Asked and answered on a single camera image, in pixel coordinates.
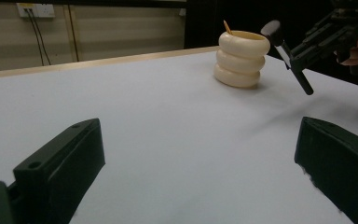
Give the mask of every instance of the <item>power socket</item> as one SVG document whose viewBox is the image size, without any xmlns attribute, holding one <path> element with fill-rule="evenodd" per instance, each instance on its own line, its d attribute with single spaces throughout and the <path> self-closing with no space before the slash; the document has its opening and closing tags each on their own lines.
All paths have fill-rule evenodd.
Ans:
<svg viewBox="0 0 358 224">
<path fill-rule="evenodd" d="M 17 3 L 20 17 L 28 18 L 25 9 L 32 10 L 36 18 L 54 18 L 54 7 L 52 4 Z"/>
</svg>

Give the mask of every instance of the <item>cable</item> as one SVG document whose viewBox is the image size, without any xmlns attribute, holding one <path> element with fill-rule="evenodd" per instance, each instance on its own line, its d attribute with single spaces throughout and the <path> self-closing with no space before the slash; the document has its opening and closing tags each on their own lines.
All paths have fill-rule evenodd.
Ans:
<svg viewBox="0 0 358 224">
<path fill-rule="evenodd" d="M 43 41 L 42 34 L 40 33 L 39 26 L 37 25 L 36 19 L 34 18 L 34 13 L 32 10 L 30 10 L 30 11 L 31 11 L 32 18 L 34 19 L 34 24 L 36 25 L 37 32 L 39 33 L 40 40 L 42 41 L 43 51 L 45 52 L 46 58 L 48 59 L 48 64 L 51 65 L 50 58 L 48 57 L 48 54 L 46 53 L 45 43 Z"/>
<path fill-rule="evenodd" d="M 30 12 L 28 11 L 28 8 L 24 9 L 25 12 L 28 14 L 28 17 L 31 21 L 31 24 L 32 24 L 32 27 L 34 28 L 34 23 L 32 21 L 32 18 L 31 18 L 31 14 Z M 40 42 L 39 42 L 39 37 L 37 36 L 37 32 L 36 32 L 36 29 L 34 28 L 34 35 L 36 36 L 36 40 L 37 40 L 37 46 L 38 46 L 38 49 L 39 49 L 39 54 L 40 54 L 40 60 L 42 61 L 42 65 L 45 66 L 45 62 L 43 62 L 43 55 L 42 55 L 42 50 L 40 49 Z"/>
</svg>

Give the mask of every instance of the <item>wall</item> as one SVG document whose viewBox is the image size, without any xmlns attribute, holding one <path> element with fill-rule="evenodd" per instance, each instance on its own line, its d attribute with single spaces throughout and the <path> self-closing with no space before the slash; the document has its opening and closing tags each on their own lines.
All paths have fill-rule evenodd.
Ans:
<svg viewBox="0 0 358 224">
<path fill-rule="evenodd" d="M 37 19 L 51 64 L 182 49 L 185 17 L 174 8 L 54 6 Z M 29 19 L 0 3 L 0 70 L 41 66 Z"/>
</svg>

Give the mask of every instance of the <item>cream ring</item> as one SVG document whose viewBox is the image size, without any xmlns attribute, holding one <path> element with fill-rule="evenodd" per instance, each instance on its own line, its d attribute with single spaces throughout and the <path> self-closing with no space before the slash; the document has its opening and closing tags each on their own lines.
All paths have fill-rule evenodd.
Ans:
<svg viewBox="0 0 358 224">
<path fill-rule="evenodd" d="M 257 85 L 260 79 L 260 72 L 248 74 L 230 72 L 216 64 L 214 66 L 214 77 L 232 87 L 251 88 Z"/>
<path fill-rule="evenodd" d="M 217 63 L 221 67 L 237 73 L 252 73 L 260 71 L 263 68 L 266 59 L 258 58 L 240 58 L 232 54 L 225 53 L 221 49 L 216 53 Z"/>
<path fill-rule="evenodd" d="M 219 37 L 220 49 L 243 58 L 257 58 L 269 52 L 269 41 L 262 35 L 245 31 L 224 32 Z"/>
</svg>

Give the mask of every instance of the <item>white table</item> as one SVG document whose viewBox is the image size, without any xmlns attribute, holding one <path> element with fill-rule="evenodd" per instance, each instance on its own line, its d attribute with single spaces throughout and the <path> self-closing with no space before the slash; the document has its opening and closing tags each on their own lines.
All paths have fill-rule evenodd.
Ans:
<svg viewBox="0 0 358 224">
<path fill-rule="evenodd" d="M 211 51 L 0 77 L 0 180 L 99 118 L 106 165 L 71 223 L 351 223 L 294 154 L 304 116 L 358 134 L 358 86 L 306 71 L 308 96 L 267 57 L 259 88 L 235 89 L 213 78 L 214 63 Z"/>
</svg>

